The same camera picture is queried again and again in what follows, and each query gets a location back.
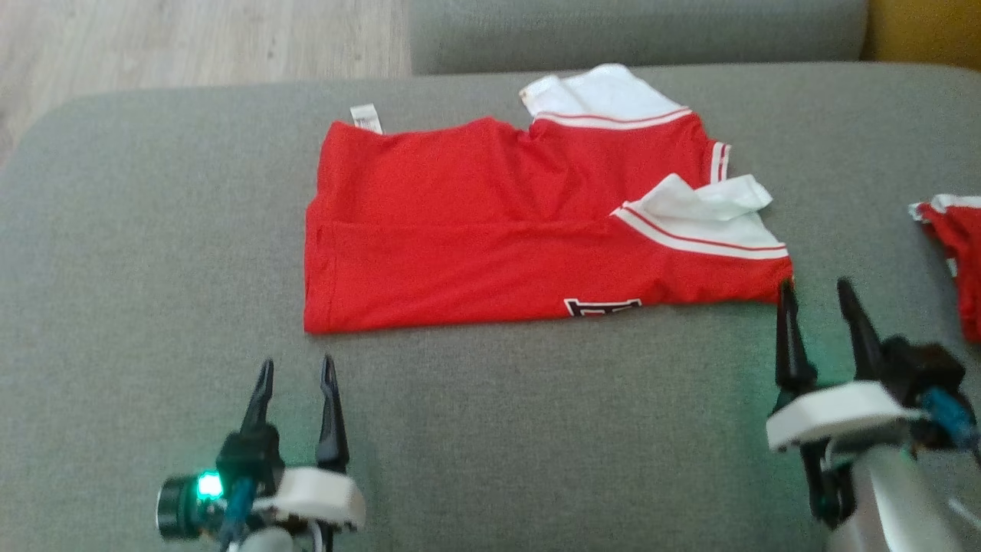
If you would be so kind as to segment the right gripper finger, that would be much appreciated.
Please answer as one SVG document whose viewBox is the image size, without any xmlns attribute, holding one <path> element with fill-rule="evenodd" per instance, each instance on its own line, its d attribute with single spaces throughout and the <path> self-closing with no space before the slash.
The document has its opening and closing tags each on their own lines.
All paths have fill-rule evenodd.
<svg viewBox="0 0 981 552">
<path fill-rule="evenodd" d="M 798 321 L 798 298 L 792 280 L 779 289 L 776 317 L 775 381 L 785 393 L 803 394 L 816 388 L 817 371 L 809 362 Z"/>
<path fill-rule="evenodd" d="M 848 278 L 837 280 L 838 307 L 847 322 L 855 362 L 855 380 L 881 381 L 881 341 Z"/>
</svg>

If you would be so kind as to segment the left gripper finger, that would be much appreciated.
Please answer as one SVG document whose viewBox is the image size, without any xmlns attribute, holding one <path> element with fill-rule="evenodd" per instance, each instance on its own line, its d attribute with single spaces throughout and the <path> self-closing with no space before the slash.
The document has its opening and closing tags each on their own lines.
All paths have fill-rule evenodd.
<svg viewBox="0 0 981 552">
<path fill-rule="evenodd" d="M 323 415 L 315 460 L 317 467 L 327 471 L 346 471 L 350 460 L 346 423 L 340 401 L 339 382 L 332 357 L 323 357 L 320 388 L 323 393 Z"/>
<path fill-rule="evenodd" d="M 274 388 L 274 360 L 266 359 L 261 364 L 257 380 L 241 422 L 242 433 L 261 431 L 269 426 L 267 406 L 272 399 Z"/>
</svg>

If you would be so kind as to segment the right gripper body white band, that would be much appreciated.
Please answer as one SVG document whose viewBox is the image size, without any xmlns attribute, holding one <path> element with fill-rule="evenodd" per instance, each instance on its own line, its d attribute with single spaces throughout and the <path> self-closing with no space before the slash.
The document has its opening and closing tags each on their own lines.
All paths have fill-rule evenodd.
<svg viewBox="0 0 981 552">
<path fill-rule="evenodd" d="M 924 530 L 925 479 L 912 457 L 912 429 L 924 420 L 883 384 L 848 382 L 781 392 L 766 440 L 799 455 L 810 514 L 827 530 Z"/>
</svg>

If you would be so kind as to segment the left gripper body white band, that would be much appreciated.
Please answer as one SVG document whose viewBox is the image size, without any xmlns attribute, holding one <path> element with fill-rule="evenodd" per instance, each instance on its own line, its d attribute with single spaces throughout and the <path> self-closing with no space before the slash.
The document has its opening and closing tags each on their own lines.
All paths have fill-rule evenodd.
<svg viewBox="0 0 981 552">
<path fill-rule="evenodd" d="M 161 537 L 218 537 L 230 509 L 231 492 L 216 471 L 168 478 L 157 496 L 157 530 Z M 255 498 L 241 536 L 267 527 L 298 534 L 308 523 L 365 530 L 366 501 L 356 482 L 339 472 L 287 468 L 276 492 Z"/>
</svg>

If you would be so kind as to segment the red garment with white trim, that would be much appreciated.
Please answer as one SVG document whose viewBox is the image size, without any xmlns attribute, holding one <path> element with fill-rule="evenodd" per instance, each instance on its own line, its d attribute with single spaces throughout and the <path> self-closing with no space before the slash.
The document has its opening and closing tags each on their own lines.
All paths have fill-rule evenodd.
<svg viewBox="0 0 981 552">
<path fill-rule="evenodd" d="M 961 332 L 967 342 L 981 343 L 981 195 L 938 193 L 907 210 L 942 245 L 956 286 Z"/>
</svg>

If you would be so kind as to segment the red jersey with black print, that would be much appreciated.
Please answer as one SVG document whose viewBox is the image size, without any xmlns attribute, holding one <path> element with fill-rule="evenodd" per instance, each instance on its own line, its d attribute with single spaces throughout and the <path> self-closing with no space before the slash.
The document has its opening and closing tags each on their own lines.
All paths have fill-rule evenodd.
<svg viewBox="0 0 981 552">
<path fill-rule="evenodd" d="M 794 266 L 700 115 L 622 65 L 486 117 L 377 133 L 336 121 L 306 210 L 310 334 L 774 303 Z"/>
</svg>

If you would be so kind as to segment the large grey sofa cushion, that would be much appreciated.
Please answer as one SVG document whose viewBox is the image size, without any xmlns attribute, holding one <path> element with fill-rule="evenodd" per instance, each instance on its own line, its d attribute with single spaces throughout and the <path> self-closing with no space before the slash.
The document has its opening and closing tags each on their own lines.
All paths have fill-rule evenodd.
<svg viewBox="0 0 981 552">
<path fill-rule="evenodd" d="M 369 515 L 339 552 L 819 552 L 799 456 L 766 444 L 773 305 L 304 333 L 330 122 L 371 103 L 388 132 L 526 128 L 519 90 L 553 71 L 125 92 L 35 123 L 0 174 L 0 552 L 214 552 L 161 541 L 161 483 L 213 465 L 265 359 L 281 454 L 312 462 L 327 353 Z M 981 193 L 981 74 L 631 71 L 773 196 L 823 380 L 854 374 L 845 276 L 880 335 L 959 357 L 981 408 L 981 348 L 907 212 Z"/>
</svg>

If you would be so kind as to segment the wide yellow sofa back cushion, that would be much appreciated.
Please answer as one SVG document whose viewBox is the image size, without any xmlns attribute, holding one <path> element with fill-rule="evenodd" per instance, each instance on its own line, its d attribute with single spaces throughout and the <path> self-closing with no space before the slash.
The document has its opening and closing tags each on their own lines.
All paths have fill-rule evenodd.
<svg viewBox="0 0 981 552">
<path fill-rule="evenodd" d="M 981 0 L 868 0 L 861 56 L 981 72 Z"/>
</svg>

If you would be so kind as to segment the grey sofa seat cushion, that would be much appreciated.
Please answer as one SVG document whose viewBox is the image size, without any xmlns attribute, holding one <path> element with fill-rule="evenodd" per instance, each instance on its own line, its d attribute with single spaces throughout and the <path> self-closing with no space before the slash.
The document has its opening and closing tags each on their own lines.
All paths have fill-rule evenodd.
<svg viewBox="0 0 981 552">
<path fill-rule="evenodd" d="M 868 0 L 408 0 L 415 74 L 855 61 Z"/>
</svg>

